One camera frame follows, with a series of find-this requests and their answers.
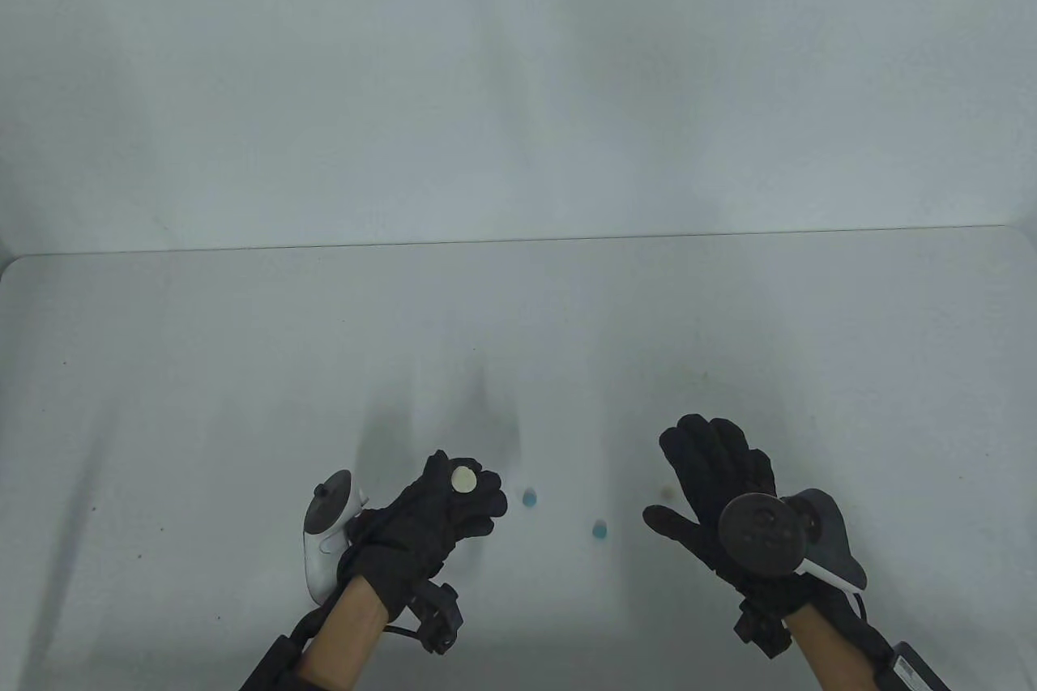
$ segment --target black cable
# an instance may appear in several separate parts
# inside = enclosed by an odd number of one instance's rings
[[[860,593],[854,593],[853,599],[857,600],[857,607],[861,611],[861,620],[865,624],[868,623],[868,611],[864,609],[864,599]]]
[[[394,626],[390,625],[390,626],[387,626],[384,631],[389,632],[390,634],[400,634],[400,635],[403,635],[404,637],[410,637],[411,639],[415,639],[415,640],[420,640],[421,639],[418,636],[417,632],[412,631],[411,629],[403,629],[403,627],[394,627]]]

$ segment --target black glove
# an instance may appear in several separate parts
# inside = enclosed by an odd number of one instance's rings
[[[749,493],[777,495],[767,454],[750,448],[746,435],[726,418],[684,416],[663,433],[658,444],[699,523],[653,504],[645,507],[645,524],[684,546],[760,613],[783,618],[811,602],[823,583],[808,575],[752,575],[727,554],[717,532],[720,514],[732,499]]]
[[[465,465],[476,473],[468,494],[450,477]],[[458,540],[485,536],[494,518],[507,513],[501,477],[474,459],[448,459],[437,450],[421,476],[388,507],[363,510],[346,525],[352,546],[338,565],[339,588],[363,576],[395,620],[414,598],[415,586],[436,577]]]

